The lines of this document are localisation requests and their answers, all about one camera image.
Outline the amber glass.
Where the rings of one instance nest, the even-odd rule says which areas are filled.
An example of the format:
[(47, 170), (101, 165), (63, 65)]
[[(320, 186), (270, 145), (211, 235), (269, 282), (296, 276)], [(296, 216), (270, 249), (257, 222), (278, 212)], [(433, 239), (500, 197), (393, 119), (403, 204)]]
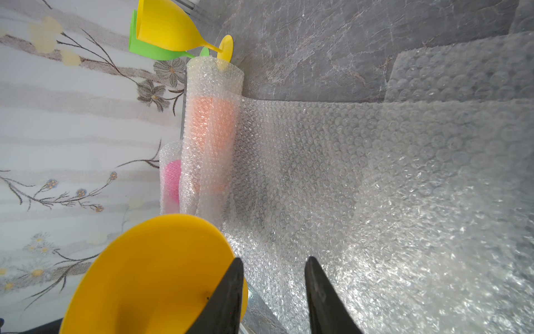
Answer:
[[(233, 259), (217, 227), (186, 214), (139, 224), (90, 266), (61, 333), (186, 333)], [(241, 320), (248, 303), (244, 278)]]

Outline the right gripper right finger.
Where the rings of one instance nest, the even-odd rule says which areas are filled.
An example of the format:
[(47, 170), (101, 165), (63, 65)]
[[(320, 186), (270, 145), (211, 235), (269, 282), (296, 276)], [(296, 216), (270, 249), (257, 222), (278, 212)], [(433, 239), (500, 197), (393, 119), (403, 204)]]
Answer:
[(305, 264), (305, 286), (311, 333), (363, 334), (313, 256), (310, 256)]

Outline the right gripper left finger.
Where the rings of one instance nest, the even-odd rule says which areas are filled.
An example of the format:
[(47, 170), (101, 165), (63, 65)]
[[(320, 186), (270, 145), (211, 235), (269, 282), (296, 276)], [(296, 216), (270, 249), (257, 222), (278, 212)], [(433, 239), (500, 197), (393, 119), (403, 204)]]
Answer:
[(237, 334), (241, 323), (243, 284), (243, 262), (237, 257), (186, 334)]

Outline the yellow glass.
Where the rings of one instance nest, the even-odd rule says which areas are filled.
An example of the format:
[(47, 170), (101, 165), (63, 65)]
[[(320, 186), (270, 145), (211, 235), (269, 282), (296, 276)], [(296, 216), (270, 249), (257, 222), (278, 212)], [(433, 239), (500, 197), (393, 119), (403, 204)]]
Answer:
[(174, 1), (139, 1), (132, 13), (129, 51), (156, 61), (192, 57), (189, 50), (206, 47), (230, 62), (234, 40), (226, 35), (218, 47), (208, 43), (193, 20)]

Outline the green plastic wine glass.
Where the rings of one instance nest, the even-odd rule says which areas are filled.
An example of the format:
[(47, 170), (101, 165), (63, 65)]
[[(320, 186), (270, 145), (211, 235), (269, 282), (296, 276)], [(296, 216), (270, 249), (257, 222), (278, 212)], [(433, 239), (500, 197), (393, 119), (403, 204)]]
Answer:
[(129, 28), (129, 51), (155, 61), (189, 57), (207, 44), (192, 19), (180, 8), (145, 15), (135, 10)]

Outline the clear bubble wrap sheet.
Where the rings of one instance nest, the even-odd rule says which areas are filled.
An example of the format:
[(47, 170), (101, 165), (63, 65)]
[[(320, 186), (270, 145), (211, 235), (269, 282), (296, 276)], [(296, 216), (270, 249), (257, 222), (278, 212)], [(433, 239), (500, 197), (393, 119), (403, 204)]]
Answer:
[(243, 100), (223, 230), (290, 333), (311, 256), (366, 333), (532, 333), (533, 101)]
[(386, 102), (533, 99), (533, 2), (520, 1), (509, 33), (400, 53)]

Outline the orange glass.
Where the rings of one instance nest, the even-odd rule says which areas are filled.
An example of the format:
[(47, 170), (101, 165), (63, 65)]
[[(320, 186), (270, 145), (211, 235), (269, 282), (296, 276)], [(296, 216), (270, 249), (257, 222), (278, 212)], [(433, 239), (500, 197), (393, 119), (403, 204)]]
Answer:
[(196, 57), (186, 69), (180, 210), (222, 228), (244, 73), (214, 57)]

